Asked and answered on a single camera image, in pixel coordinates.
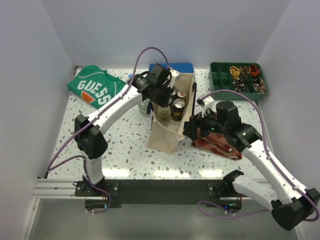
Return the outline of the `green cap soda bottle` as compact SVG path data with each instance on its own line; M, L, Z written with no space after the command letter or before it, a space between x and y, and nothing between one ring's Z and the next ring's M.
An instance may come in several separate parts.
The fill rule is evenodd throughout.
M138 111L141 115L146 116L148 111L149 100L145 99L138 104Z

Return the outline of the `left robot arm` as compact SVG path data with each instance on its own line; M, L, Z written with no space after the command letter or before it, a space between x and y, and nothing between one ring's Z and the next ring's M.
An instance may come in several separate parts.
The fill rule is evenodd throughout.
M167 107L178 72L156 64L151 71L132 76L124 88L100 109L88 116L78 115L74 122L74 140L79 150L86 154L86 191L99 196L104 190L102 155L108 148L104 135L128 110L148 99Z

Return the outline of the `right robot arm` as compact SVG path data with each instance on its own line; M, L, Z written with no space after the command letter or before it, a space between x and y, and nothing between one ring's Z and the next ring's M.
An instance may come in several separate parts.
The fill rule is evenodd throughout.
M242 153L270 184L265 187L240 170L234 170L223 178L222 189L227 196L238 193L258 202L287 231L309 221L312 213L316 213L315 220L319 219L319 191L307 188L279 162L268 148L264 134L242 122L233 102L221 101L216 104L215 111L212 110L214 100L211 97L199 98L197 103L203 110L190 116L183 134L192 140L198 136L221 135L229 144L228 150L236 149Z

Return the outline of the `Pocari Sweat bottle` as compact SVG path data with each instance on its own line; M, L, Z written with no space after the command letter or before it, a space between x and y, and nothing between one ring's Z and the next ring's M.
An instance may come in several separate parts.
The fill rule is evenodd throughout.
M130 84L130 82L131 82L131 79L132 79L132 74L129 74L128 76L127 76L127 84L129 85Z

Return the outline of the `beige canvas tote bag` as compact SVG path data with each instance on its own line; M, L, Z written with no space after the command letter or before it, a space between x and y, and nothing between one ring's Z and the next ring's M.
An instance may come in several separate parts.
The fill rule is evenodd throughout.
M159 106L152 103L151 129L146 143L147 147L165 153L172 153L179 142L185 138L183 130L189 123L189 118L192 115L192 108L194 104L194 75L194 73L179 73L172 78L172 82L170 83L170 86L175 87L177 90L186 91L185 107L180 121L174 121L171 119L167 126L162 125L160 117L158 116Z

